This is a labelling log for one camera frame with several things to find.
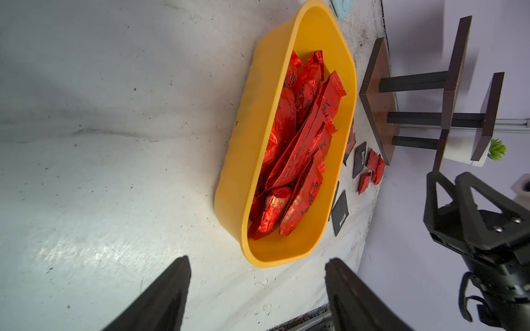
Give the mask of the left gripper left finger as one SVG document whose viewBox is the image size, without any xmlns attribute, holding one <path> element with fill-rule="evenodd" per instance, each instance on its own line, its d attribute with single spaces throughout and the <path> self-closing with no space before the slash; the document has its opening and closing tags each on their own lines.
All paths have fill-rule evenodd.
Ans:
<svg viewBox="0 0 530 331">
<path fill-rule="evenodd" d="M 190 261 L 179 257 L 105 330 L 180 330 L 191 278 Z"/>
</svg>

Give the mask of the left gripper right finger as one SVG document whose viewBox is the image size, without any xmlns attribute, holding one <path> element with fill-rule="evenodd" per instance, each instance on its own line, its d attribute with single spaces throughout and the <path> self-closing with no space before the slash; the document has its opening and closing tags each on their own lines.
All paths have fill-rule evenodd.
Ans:
<svg viewBox="0 0 530 331">
<path fill-rule="evenodd" d="M 325 266 L 325 283 L 336 330 L 410 330 L 341 259 Z"/>
</svg>

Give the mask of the red foil tea bag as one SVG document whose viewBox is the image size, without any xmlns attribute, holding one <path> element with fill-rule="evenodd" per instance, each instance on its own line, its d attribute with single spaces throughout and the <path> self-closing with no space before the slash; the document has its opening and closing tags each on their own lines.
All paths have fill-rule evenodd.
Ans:
<svg viewBox="0 0 530 331">
<path fill-rule="evenodd" d="M 362 194 L 367 190 L 367 188 L 369 187 L 369 184 L 371 183 L 371 178 L 372 178 L 372 172 L 365 172 L 360 175 L 360 181 L 357 187 L 358 194 Z"/>
<path fill-rule="evenodd" d="M 367 157 L 366 167 L 371 172 L 375 172 L 378 167 L 379 159 L 380 159 L 379 154 L 374 149 L 371 149 Z"/>
<path fill-rule="evenodd" d="M 376 168 L 373 171 L 373 176 L 372 176 L 372 183 L 375 186 L 378 186 L 380 184 L 380 182 L 382 181 L 382 178 L 383 178 L 384 172 L 385 172 L 385 168 L 386 168 L 386 164 L 385 164 L 384 160 L 382 159 L 382 157 L 379 157 L 377 165 L 376 165 Z"/>
</svg>

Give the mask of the black barcode tea bag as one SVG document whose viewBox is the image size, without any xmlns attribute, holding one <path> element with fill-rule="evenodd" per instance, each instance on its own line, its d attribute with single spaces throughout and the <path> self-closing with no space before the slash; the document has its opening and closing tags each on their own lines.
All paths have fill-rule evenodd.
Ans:
<svg viewBox="0 0 530 331">
<path fill-rule="evenodd" d="M 334 209 L 335 203 L 337 201 L 337 195 L 338 195 L 339 188 L 340 188 L 340 181 L 337 180 L 337 183 L 336 183 L 336 186 L 335 186 L 335 193 L 334 193 L 332 204 L 331 204 L 330 213 L 329 213 L 329 216 L 328 216 L 328 221 L 331 221 L 331 219 L 332 219 L 332 213 L 333 213 L 333 209 Z"/>
<path fill-rule="evenodd" d="M 361 143 L 355 150 L 352 178 L 355 179 L 363 170 L 366 158 L 367 142 Z"/>
</svg>

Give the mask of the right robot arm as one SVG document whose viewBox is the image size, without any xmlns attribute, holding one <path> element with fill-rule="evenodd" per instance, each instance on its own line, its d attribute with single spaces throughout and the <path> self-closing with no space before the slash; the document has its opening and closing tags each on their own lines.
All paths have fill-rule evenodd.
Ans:
<svg viewBox="0 0 530 331">
<path fill-rule="evenodd" d="M 479 320 L 504 330 L 529 329 L 529 209 L 504 196 L 470 172 L 451 183 L 442 173 L 426 176 L 423 219 L 436 243 L 466 263 L 458 307 L 478 301 Z M 472 283 L 482 293 L 466 294 Z"/>
</svg>

